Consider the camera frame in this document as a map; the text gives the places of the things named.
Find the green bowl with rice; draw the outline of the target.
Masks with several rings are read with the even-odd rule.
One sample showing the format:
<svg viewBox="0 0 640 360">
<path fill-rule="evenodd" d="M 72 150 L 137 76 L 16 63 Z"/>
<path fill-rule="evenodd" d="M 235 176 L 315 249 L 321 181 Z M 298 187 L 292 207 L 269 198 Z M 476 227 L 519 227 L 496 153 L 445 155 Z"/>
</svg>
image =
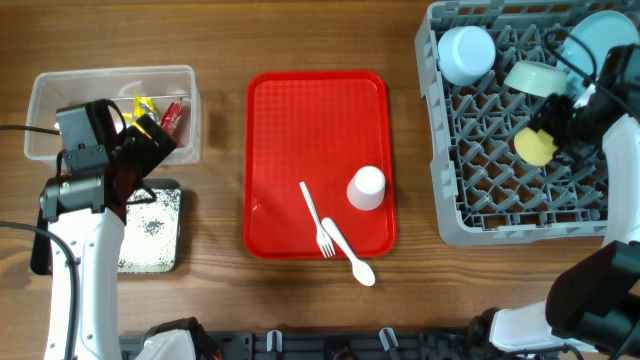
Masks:
<svg viewBox="0 0 640 360">
<path fill-rule="evenodd" d="M 521 60 L 512 67 L 504 84 L 537 97 L 563 95 L 566 92 L 567 74 L 554 66 Z"/>
</svg>

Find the yellow foil wrapper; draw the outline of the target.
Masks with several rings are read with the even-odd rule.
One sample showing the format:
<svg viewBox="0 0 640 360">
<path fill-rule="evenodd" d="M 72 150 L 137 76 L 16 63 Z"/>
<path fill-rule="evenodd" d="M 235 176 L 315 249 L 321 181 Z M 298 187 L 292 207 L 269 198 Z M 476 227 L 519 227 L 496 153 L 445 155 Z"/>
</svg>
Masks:
<svg viewBox="0 0 640 360">
<path fill-rule="evenodd" d="M 132 113 L 122 113 L 127 125 L 132 125 L 138 118 L 148 115 L 155 122 L 159 121 L 155 105 L 150 97 L 136 95 L 134 97 L 134 110 Z"/>
</svg>

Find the yellow upturned cup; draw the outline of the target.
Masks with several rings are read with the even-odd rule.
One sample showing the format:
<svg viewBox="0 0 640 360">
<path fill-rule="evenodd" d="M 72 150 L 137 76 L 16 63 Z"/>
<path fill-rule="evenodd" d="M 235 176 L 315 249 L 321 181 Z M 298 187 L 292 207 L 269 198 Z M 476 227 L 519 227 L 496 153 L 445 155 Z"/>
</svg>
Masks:
<svg viewBox="0 0 640 360">
<path fill-rule="evenodd" d="M 529 127 L 515 135 L 514 146 L 523 161 L 538 167 L 547 165 L 558 150 L 551 135 L 544 130 L 534 131 Z"/>
</svg>

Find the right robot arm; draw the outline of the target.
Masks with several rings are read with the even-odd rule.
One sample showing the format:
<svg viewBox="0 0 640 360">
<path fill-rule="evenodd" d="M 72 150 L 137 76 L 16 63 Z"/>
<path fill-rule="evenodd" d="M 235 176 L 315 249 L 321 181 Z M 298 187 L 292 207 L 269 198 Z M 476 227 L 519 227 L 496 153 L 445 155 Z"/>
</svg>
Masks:
<svg viewBox="0 0 640 360">
<path fill-rule="evenodd" d="M 545 165 L 594 145 L 608 170 L 608 225 L 602 247 L 562 273 L 547 299 L 479 317 L 481 344 L 503 356 L 594 351 L 639 355 L 639 48 L 609 50 L 585 105 L 551 95 L 514 138 L 518 155 Z"/>
</svg>

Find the light blue bowl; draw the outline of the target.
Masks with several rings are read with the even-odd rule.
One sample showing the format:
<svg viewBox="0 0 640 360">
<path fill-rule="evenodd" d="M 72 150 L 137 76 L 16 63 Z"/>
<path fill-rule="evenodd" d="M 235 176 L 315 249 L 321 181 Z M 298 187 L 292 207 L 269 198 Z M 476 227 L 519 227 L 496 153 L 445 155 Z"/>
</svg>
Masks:
<svg viewBox="0 0 640 360">
<path fill-rule="evenodd" d="M 442 35 L 437 46 L 441 74 L 449 83 L 457 86 L 471 85 L 495 63 L 494 40 L 481 27 L 450 29 Z"/>
</svg>

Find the white plastic spoon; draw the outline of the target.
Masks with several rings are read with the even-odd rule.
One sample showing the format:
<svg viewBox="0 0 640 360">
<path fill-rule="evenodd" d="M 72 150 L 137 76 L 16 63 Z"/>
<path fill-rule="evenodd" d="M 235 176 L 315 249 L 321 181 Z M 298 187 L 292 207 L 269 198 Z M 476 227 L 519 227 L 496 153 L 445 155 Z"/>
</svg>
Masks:
<svg viewBox="0 0 640 360">
<path fill-rule="evenodd" d="M 373 286 L 376 282 L 376 277 L 372 268 L 355 255 L 334 221 L 329 217 L 325 217 L 321 220 L 321 225 L 351 262 L 354 278 L 364 286 Z"/>
</svg>

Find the red snack wrapper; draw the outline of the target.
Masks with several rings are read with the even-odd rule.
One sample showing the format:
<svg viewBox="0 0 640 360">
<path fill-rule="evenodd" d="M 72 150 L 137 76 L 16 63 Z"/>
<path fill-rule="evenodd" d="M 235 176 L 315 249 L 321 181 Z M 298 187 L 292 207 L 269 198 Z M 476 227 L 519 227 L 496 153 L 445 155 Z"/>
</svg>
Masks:
<svg viewBox="0 0 640 360">
<path fill-rule="evenodd" d="M 176 101 L 172 102 L 169 107 L 165 110 L 163 115 L 161 116 L 160 126 L 163 131 L 171 136 L 175 136 L 175 132 L 181 123 L 185 114 L 185 109 L 183 105 L 183 99 L 178 98 Z"/>
</svg>

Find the white plastic fork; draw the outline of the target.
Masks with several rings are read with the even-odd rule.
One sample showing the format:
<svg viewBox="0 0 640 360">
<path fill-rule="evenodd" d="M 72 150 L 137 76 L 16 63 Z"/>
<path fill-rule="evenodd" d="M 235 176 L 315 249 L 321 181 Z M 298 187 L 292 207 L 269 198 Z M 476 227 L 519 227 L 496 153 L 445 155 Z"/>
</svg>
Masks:
<svg viewBox="0 0 640 360">
<path fill-rule="evenodd" d="M 321 221 L 319 219 L 318 213 L 316 211 L 315 205 L 313 203 L 311 194 L 304 182 L 299 183 L 302 195 L 306 202 L 306 205 L 309 209 L 311 217 L 314 221 L 316 227 L 316 243 L 323 255 L 324 258 L 331 258 L 336 255 L 335 249 L 333 247 L 332 239 L 325 231 L 323 226 L 321 225 Z"/>
</svg>

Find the light blue plate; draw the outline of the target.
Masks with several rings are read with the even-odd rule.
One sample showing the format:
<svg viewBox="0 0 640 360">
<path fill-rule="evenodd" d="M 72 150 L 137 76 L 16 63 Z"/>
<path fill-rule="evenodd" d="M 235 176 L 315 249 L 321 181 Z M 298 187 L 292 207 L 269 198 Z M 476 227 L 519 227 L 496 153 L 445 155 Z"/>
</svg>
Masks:
<svg viewBox="0 0 640 360">
<path fill-rule="evenodd" d="M 609 50 L 616 46 L 639 43 L 634 23 L 620 12 L 607 10 L 582 20 L 570 34 L 583 42 L 591 51 L 599 75 Z M 591 75 L 593 66 L 586 50 L 571 38 L 564 41 L 561 56 L 574 66 Z"/>
</svg>

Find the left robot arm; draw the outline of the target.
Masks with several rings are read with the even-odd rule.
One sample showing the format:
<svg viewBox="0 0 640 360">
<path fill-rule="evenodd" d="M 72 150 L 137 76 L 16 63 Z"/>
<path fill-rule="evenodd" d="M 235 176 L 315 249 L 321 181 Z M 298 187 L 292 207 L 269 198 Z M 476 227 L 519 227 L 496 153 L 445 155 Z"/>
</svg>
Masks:
<svg viewBox="0 0 640 360">
<path fill-rule="evenodd" d="M 63 148 L 40 195 L 52 235 L 48 359 L 118 359 L 117 275 L 132 195 L 175 149 L 150 117 L 128 126 L 114 101 L 61 108 Z"/>
</svg>

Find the white upturned cup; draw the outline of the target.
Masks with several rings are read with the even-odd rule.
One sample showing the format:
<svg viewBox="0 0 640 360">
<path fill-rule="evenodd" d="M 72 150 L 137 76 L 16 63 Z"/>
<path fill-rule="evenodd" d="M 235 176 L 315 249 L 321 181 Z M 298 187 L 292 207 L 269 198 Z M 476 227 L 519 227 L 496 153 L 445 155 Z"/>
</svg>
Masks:
<svg viewBox="0 0 640 360">
<path fill-rule="evenodd" d="M 384 199 L 386 178 L 375 166 L 360 168 L 347 186 L 347 198 L 350 204 L 362 211 L 378 208 Z"/>
</svg>

